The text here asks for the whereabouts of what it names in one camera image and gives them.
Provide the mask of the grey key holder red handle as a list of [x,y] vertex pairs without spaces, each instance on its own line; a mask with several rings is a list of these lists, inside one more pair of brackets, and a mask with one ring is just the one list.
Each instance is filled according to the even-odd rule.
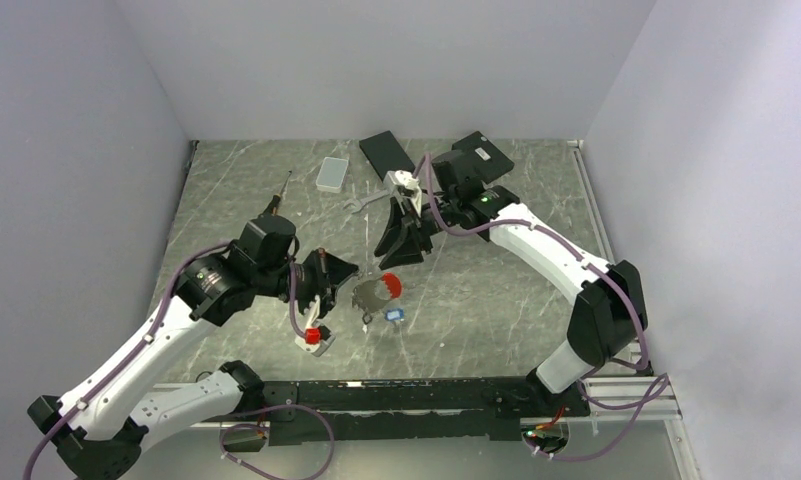
[[352,307],[361,313],[364,326],[369,326],[374,316],[391,301],[399,298],[403,285],[398,276],[386,272],[379,277],[363,280],[352,291]]

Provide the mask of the blue key tag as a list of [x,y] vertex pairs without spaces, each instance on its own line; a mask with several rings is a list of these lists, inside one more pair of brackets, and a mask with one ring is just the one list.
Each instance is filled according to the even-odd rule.
[[402,322],[405,319],[405,312],[402,308],[389,309],[385,312],[384,319],[391,323]]

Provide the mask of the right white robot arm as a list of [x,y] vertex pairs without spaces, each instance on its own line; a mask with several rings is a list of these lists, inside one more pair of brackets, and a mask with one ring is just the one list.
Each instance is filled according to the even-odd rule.
[[477,235],[516,255],[555,286],[572,307],[566,337],[528,375],[527,401],[550,415],[566,390],[643,341],[647,314],[640,273],[627,262],[593,255],[538,218],[497,184],[514,163],[490,147],[425,155],[412,171],[391,170],[384,184],[391,212],[375,249],[382,269],[418,264],[433,236]]

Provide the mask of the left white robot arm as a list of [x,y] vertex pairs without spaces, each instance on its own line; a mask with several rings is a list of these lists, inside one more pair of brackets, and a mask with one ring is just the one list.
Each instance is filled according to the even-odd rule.
[[162,440],[216,417],[248,420],[268,409],[265,384],[240,360],[201,381],[162,395],[151,390],[164,372],[258,297],[304,315],[302,341],[331,343],[323,317],[357,265],[322,248],[304,260],[288,219],[263,213],[240,237],[186,258],[169,279],[153,314],[94,373],[60,396],[43,395],[28,415],[78,479],[117,479]]

